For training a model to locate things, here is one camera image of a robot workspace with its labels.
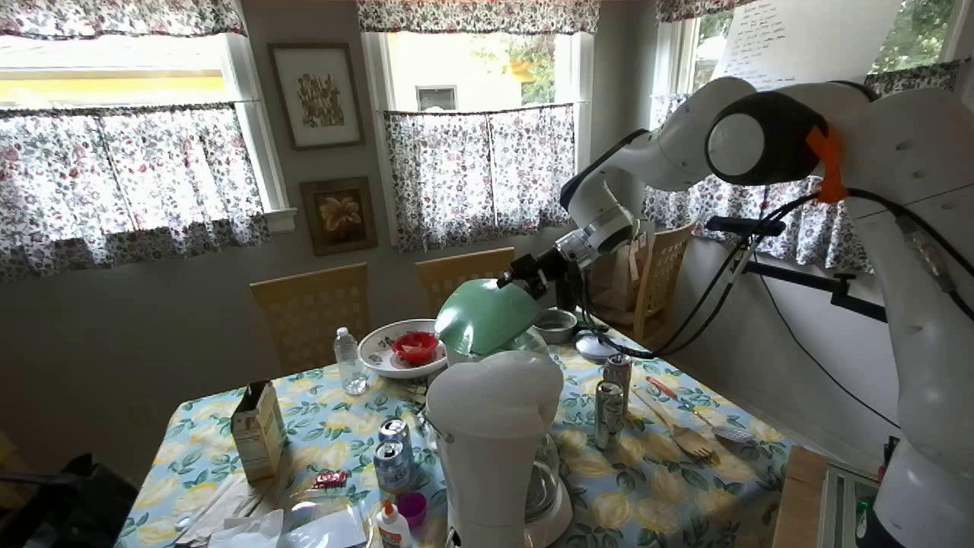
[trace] pink item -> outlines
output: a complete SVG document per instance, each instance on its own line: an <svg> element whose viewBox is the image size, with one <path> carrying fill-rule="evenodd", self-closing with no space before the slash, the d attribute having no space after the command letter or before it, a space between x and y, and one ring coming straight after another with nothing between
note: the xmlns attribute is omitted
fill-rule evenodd
<svg viewBox="0 0 974 548"><path fill-rule="evenodd" d="M421 530L425 521L425 498L422 493L405 493L397 499L400 516L409 521L409 530Z"/></svg>

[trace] wooden chair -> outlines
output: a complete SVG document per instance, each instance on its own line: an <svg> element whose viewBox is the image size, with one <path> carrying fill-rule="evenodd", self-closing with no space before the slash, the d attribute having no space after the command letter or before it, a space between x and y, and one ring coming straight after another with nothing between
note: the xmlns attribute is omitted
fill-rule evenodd
<svg viewBox="0 0 974 548"><path fill-rule="evenodd" d="M682 256L691 245L691 236L695 236L695 226L656 232L637 256L638 289L637 289L629 336L644 347L656 351L669 336L677 280L678 280Z"/></svg>
<svg viewBox="0 0 974 548"><path fill-rule="evenodd" d="M336 363L336 329L368 336L364 266L249 283L277 351L277 375Z"/></svg>
<svg viewBox="0 0 974 548"><path fill-rule="evenodd" d="M588 266L591 315L645 347L666 341L669 303L695 226L656 232Z"/></svg>
<svg viewBox="0 0 974 548"><path fill-rule="evenodd" d="M416 261L421 286L425 289L425 308L436 316L449 295L472 276L505 274L516 261L516 248L497 248L462 256L442 256Z"/></svg>

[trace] box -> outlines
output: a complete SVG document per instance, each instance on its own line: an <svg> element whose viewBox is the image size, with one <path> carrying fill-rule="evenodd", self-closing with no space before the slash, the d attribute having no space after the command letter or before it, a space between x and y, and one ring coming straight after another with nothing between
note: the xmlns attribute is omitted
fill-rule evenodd
<svg viewBox="0 0 974 548"><path fill-rule="evenodd" d="M277 475L285 437L273 383L255 382L247 386L232 416L232 437L249 483Z"/></svg>

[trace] black cable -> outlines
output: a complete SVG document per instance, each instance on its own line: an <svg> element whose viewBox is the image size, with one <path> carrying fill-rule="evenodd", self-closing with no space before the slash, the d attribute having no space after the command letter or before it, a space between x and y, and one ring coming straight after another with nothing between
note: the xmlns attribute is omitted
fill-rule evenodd
<svg viewBox="0 0 974 548"><path fill-rule="evenodd" d="M769 293L769 286L768 286L763 276L760 276L760 286L763 286L763 293L768 293L768 303L769 303L774 315L781 319L788 337L799 345L799 351L800 351L841 393L846 393L853 401L860 401L862 407L868 407L870 414L876 414L882 424L902 430L894 421L889 421L882 411L876 411L874 406L868 406L866 399L860 399L846 383L841 383L841 382L800 345L800 337L794 336L788 316L781 315L781 308L780 308L780 303L774 300L774 293Z"/></svg>
<svg viewBox="0 0 974 548"><path fill-rule="evenodd" d="M874 192L866 192L866 188L850 188L850 195L855 198L868 198L868 202L876 202L882 205L893 217L906 217L909 224L917 224L925 236L932 236L964 270L967 276L974 276L974 266L937 232L932 230L922 217L917 217L914 210L882 198L882 195L874 195Z"/></svg>
<svg viewBox="0 0 974 548"><path fill-rule="evenodd" d="M817 195L800 195L781 206L777 206L774 212L768 212L760 220L760 226L774 226L780 220L785 220L793 210L799 210L800 205L814 202ZM682 341L677 351L669 351L677 345L677 337L691 327L691 319L696 316L696 310L704 308L704 303L708 300L708 293L715 289L715 283L721 280L721 274L727 270L727 266L746 251L746 248L758 248L760 240L768 239L768 232L760 232L756 240L751 239L741 239L736 248L727 254L727 258L721 261L721 268L713 274L708 286L704 289L704 295L696 300L696 304L691 308L691 315L678 322L678 329L658 347L658 351L637 351L637 347L627 347L627 345L617 345L612 341L605 331L596 331L596 337L627 356L638 356L638 359L658 359L658 356L672 356L678 351L684 351L687 345L695 345L706 329L708 322L720 316L720 310L726 308L731 289L735 289L735 280L726 286L720 304L708 310L708 316L696 327L696 331Z"/></svg>
<svg viewBox="0 0 974 548"><path fill-rule="evenodd" d="M876 202L876 205L882 205L893 217L909 220L909 224L918 226L929 239L935 239L937 248L946 251L946 256L953 256L953 258L967 270L967 276L974 276L974 266L972 266L937 230L932 230L922 217L917 217L917 212L906 210L905 205L894 205L894 202L889 202L889 198L882 198L882 195L874 195L874 192L866 192L866 188L850 188L850 195ZM967 319L974 319L974 308L972 308L956 289L946 286L945 293L950 295L950 303L953 303Z"/></svg>

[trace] table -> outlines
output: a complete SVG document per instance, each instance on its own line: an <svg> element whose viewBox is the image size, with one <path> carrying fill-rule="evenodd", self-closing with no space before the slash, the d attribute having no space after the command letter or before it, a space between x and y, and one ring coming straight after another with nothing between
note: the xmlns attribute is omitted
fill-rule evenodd
<svg viewBox="0 0 974 548"><path fill-rule="evenodd" d="M629 421L612 452L594 446L594 389L599 365L571 347L550 347L566 386L555 416L555 441L571 493L577 521L560 545L769 545L793 441L661 359L633 359ZM277 377L292 453L292 483L316 468L348 468L345 498L364 516L379 509L373 452L387 414L410 416L413 383L376 382L364 397L339 386L339 369ZM176 523L202 509L221 481L243 475L228 432L243 389L182 401L119 535L122 548L171 545ZM735 426L746 441L720 441L713 461L677 448L672 424ZM444 483L436 453L416 452L422 493L431 499L422 545L438 545Z"/></svg>

